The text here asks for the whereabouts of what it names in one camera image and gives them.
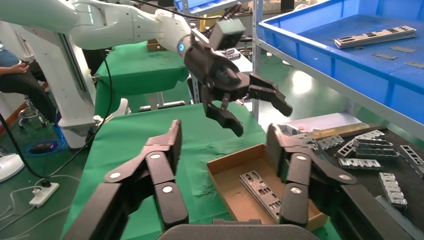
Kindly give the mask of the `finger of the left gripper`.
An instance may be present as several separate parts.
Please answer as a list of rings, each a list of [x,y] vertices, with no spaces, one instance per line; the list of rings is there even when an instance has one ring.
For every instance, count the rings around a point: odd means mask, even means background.
[[[286,97],[279,91],[278,86],[258,74],[249,74],[247,96],[249,99],[271,103],[276,110],[286,117],[289,117],[293,112],[292,106],[286,102]]]
[[[207,86],[201,87],[201,101],[205,116],[215,120],[224,129],[231,129],[237,137],[241,137],[244,133],[244,127],[241,122],[228,110],[229,102],[232,101],[231,94],[224,92],[221,101],[221,106],[216,106],[212,103],[214,96],[210,93],[210,88]]]

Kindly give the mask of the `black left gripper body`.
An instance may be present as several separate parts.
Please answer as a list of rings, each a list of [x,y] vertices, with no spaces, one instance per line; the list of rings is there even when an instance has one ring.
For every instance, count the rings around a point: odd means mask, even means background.
[[[183,38],[183,63],[190,75],[197,79],[200,102],[242,99],[249,94],[250,77],[225,56],[214,52],[201,41],[192,43],[190,36]]]

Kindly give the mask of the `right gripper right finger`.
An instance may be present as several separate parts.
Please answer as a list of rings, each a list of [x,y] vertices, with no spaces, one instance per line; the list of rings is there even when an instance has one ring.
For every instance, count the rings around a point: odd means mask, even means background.
[[[300,140],[270,124],[266,152],[285,184],[280,224],[305,227],[309,203],[330,217],[342,240],[411,240],[412,236],[376,201],[355,176],[320,158]]]

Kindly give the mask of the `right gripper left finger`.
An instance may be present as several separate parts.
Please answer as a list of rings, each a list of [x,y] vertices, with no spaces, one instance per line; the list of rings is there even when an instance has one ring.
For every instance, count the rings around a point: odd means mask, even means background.
[[[150,137],[141,153],[107,173],[64,235],[65,240],[119,240],[130,215],[153,196],[162,229],[189,223],[175,175],[182,148],[182,121]]]

